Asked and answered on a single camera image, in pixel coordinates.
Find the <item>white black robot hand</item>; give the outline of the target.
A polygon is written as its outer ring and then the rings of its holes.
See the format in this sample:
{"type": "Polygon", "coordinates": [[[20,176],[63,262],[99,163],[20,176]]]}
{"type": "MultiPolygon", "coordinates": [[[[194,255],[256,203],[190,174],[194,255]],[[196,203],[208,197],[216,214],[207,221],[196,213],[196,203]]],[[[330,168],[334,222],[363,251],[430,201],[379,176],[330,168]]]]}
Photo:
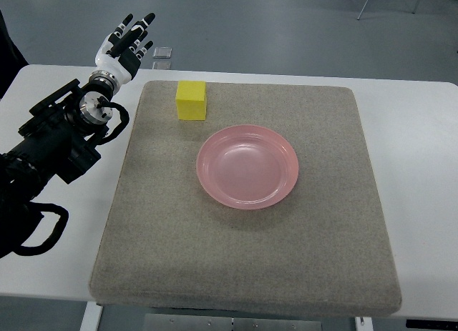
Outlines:
{"type": "Polygon", "coordinates": [[[106,74],[118,88],[134,79],[143,57],[153,45],[153,41],[145,43],[144,40],[155,13],[147,14],[130,26],[132,20],[133,15],[128,14],[105,38],[95,57],[97,71],[106,74]]]}

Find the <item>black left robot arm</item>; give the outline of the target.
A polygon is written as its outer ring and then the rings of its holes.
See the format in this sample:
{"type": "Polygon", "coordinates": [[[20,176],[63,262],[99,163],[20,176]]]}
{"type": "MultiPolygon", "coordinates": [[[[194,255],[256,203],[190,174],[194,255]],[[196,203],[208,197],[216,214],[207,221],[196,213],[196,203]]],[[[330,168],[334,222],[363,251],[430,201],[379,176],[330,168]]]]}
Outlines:
{"type": "Polygon", "coordinates": [[[1,155],[2,257],[41,255],[59,241],[68,211],[34,198],[54,176],[69,184],[85,174],[101,157],[96,148],[126,128],[127,110],[112,101],[122,84],[98,69],[87,84],[74,79],[30,109],[22,141],[1,155]]]}

